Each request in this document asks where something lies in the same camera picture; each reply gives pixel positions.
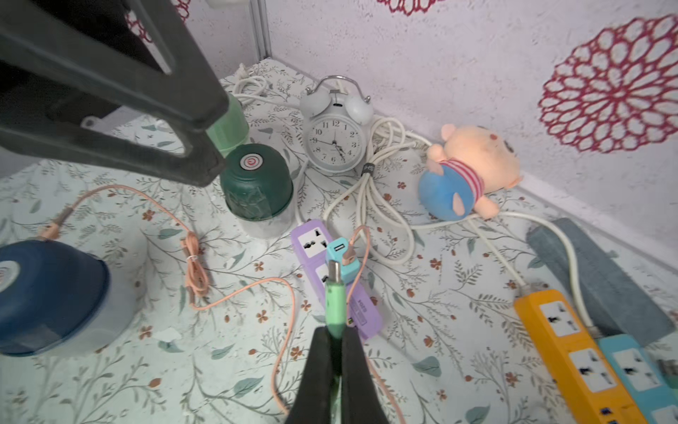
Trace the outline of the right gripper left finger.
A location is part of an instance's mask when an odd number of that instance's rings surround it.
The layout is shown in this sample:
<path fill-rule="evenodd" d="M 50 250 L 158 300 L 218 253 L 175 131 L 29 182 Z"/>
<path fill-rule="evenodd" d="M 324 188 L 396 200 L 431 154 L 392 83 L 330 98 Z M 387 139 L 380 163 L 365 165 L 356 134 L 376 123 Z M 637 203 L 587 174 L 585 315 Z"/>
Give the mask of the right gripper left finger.
<path fill-rule="evenodd" d="M 330 423 L 333 381 L 332 337 L 326 327 L 319 327 L 314 331 L 298 393 L 285 423 Z"/>

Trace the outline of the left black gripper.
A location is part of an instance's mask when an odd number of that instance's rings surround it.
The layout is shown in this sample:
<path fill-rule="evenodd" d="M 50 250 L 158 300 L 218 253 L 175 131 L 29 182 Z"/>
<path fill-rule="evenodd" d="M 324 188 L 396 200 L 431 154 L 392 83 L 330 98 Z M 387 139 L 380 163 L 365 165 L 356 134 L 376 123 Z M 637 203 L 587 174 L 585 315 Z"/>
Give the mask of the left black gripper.
<path fill-rule="evenodd" d="M 130 30 L 132 10 L 169 73 Z M 228 111 L 229 97 L 168 1 L 3 1 L 1 58 L 1 97 L 30 93 L 47 117 L 1 116 L 1 146 L 13 153 L 196 187 L 224 169 L 224 158 L 200 131 Z M 79 126 L 89 117 L 107 118 L 120 104 L 170 122 L 184 153 Z"/>

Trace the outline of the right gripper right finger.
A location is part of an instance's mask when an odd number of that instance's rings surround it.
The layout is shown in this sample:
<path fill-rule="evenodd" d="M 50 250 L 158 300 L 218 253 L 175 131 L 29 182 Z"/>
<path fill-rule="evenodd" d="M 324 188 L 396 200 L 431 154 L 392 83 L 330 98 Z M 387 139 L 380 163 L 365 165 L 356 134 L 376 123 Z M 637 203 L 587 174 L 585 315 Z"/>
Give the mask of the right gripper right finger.
<path fill-rule="evenodd" d="M 342 424 L 388 424 L 356 328 L 344 330 L 341 371 Z"/>

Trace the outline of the teal usb charger block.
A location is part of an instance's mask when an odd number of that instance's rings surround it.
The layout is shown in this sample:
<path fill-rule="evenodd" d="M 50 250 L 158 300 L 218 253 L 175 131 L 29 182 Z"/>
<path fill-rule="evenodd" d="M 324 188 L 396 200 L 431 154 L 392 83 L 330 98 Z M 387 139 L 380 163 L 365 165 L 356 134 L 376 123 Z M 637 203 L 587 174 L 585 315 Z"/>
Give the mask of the teal usb charger block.
<path fill-rule="evenodd" d="M 353 284 L 361 264 L 347 238 L 338 238 L 328 244 L 326 262 L 335 261 L 341 267 L 341 279 L 346 285 Z"/>

